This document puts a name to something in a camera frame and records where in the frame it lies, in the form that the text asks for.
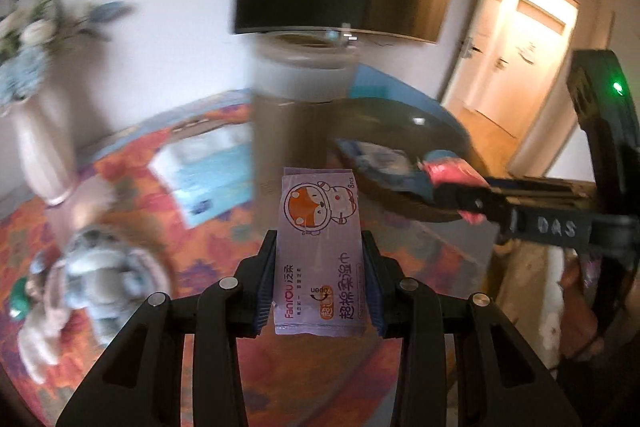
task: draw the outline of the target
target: door handle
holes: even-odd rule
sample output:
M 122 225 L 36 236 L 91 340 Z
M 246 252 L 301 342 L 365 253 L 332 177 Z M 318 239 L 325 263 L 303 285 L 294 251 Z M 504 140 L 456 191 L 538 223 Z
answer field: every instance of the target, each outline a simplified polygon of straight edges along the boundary
M 509 64 L 508 61 L 504 60 L 504 58 L 502 57 L 498 57 L 498 59 L 495 61 L 495 67 L 499 70 L 507 69 L 507 64 Z
M 471 37 L 460 41 L 460 58 L 471 58 L 474 56 L 472 52 L 482 53 L 482 50 L 474 46 L 474 40 Z

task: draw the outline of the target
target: doorway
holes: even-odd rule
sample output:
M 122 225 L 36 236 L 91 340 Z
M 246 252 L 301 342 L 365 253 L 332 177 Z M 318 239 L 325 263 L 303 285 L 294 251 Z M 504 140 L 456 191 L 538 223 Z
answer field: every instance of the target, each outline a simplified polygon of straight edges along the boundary
M 443 105 L 494 176 L 534 123 L 569 47 L 573 0 L 483 0 Z

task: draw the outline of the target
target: wooden floor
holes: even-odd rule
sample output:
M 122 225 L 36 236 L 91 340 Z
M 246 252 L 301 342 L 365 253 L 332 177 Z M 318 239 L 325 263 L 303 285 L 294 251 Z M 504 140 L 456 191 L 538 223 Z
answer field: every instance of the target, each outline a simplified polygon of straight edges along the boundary
M 477 111 L 463 108 L 456 117 L 471 135 L 471 141 L 489 173 L 496 177 L 509 177 L 507 164 L 516 152 L 518 140 Z

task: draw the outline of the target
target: white flower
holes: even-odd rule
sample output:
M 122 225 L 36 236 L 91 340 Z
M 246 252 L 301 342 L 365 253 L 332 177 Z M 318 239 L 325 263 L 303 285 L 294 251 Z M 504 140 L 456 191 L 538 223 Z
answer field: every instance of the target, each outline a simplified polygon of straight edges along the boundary
M 45 44 L 53 39 L 57 29 L 56 24 L 52 21 L 41 20 L 33 22 L 20 35 L 20 42 L 23 46 Z
M 29 14 L 25 10 L 16 10 L 0 21 L 0 39 L 3 39 L 7 33 L 20 29 L 27 22 Z

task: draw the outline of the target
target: green toy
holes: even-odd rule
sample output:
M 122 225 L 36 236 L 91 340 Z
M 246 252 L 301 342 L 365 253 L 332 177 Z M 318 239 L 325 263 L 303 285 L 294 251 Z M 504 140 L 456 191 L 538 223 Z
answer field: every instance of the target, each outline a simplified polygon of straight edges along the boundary
M 27 277 L 18 279 L 9 295 L 9 316 L 13 321 L 24 320 L 31 310 L 31 301 L 26 293 Z

